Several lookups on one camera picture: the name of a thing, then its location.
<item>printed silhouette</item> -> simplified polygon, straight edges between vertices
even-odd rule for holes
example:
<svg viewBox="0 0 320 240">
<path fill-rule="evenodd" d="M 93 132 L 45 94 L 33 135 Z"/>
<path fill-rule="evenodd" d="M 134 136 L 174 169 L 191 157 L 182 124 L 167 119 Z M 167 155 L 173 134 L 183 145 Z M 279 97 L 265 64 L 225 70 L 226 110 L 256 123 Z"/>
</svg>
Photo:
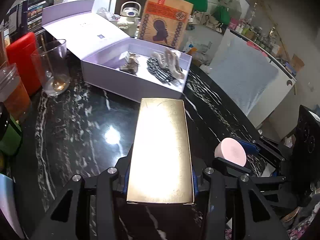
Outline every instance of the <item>printed silhouette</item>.
<svg viewBox="0 0 320 240">
<path fill-rule="evenodd" d="M 167 29 L 165 28 L 164 22 L 161 20 L 156 20 L 153 23 L 153 27 L 157 31 L 157 34 L 153 36 L 153 41 L 165 41 L 165 43 L 167 43 L 168 32 L 167 32 Z"/>
</svg>

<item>marble table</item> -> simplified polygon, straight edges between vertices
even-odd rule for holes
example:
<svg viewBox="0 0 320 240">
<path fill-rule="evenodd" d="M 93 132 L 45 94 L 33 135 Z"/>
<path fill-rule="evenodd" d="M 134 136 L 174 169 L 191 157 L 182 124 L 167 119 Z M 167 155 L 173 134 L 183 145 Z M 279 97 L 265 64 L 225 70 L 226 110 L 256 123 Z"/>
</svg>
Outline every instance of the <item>marble table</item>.
<svg viewBox="0 0 320 240">
<path fill-rule="evenodd" d="M 43 90 L 32 97 L 33 110 L 22 124 L 22 146 L 7 171 L 15 181 L 18 217 L 28 237 L 73 174 L 100 174 L 126 156 L 134 140 L 139 104 L 86 84 L 80 61 L 73 54 L 67 60 L 72 77 L 68 90 L 55 98 Z M 191 66 L 181 98 L 191 155 L 203 158 L 207 165 L 225 137 L 258 140 L 259 133 L 237 105 L 198 67 Z M 247 160 L 246 166 L 260 176 L 265 162 L 250 155 Z M 157 207 L 117 205 L 124 239 L 197 239 L 206 203 L 196 199 L 187 209 L 165 212 Z M 94 199 L 90 209 L 94 239 Z"/>
</svg>

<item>glass cup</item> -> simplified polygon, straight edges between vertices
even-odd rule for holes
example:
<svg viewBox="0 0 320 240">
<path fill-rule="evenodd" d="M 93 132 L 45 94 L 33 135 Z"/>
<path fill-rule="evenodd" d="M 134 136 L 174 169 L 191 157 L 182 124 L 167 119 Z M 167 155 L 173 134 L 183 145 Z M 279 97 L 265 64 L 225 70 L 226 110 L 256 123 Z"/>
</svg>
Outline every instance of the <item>glass cup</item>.
<svg viewBox="0 0 320 240">
<path fill-rule="evenodd" d="M 29 95 L 24 88 L 16 64 L 0 68 L 0 102 L 3 102 L 15 120 L 22 122 L 31 108 Z"/>
<path fill-rule="evenodd" d="M 70 84 L 66 54 L 66 40 L 49 42 L 31 54 L 38 78 L 49 96 L 61 94 Z"/>
</svg>

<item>pink lid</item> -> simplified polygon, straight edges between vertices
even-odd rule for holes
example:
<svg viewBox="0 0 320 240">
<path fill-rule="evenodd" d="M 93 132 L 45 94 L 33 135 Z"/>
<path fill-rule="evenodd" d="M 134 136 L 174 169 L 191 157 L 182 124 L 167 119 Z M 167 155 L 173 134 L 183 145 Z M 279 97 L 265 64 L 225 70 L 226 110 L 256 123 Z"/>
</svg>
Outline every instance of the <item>pink lid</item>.
<svg viewBox="0 0 320 240">
<path fill-rule="evenodd" d="M 247 161 L 243 147 L 233 138 L 224 138 L 216 147 L 214 157 L 221 157 L 242 167 Z"/>
</svg>

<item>metal screw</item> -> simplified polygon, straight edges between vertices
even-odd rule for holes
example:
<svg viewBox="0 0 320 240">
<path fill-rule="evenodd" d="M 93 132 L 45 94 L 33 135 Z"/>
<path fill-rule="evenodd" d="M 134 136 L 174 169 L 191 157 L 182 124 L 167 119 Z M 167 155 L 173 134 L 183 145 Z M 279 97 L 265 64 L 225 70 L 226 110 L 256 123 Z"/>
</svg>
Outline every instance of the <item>metal screw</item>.
<svg viewBox="0 0 320 240">
<path fill-rule="evenodd" d="M 111 167 L 108 169 L 108 173 L 110 173 L 110 174 L 114 174 L 116 172 L 117 172 L 117 168 L 115 168 L 115 167 Z"/>
<path fill-rule="evenodd" d="M 240 179 L 243 181 L 243 182 L 248 182 L 248 180 L 249 180 L 249 174 L 242 174 L 241 176 L 240 176 Z"/>
<path fill-rule="evenodd" d="M 214 173 L 214 169 L 211 167 L 208 167 L 208 168 L 205 168 L 204 172 L 207 174 L 212 174 L 212 173 Z"/>
<path fill-rule="evenodd" d="M 76 174 L 72 177 L 73 181 L 79 181 L 81 179 L 81 176 L 79 174 Z"/>
</svg>

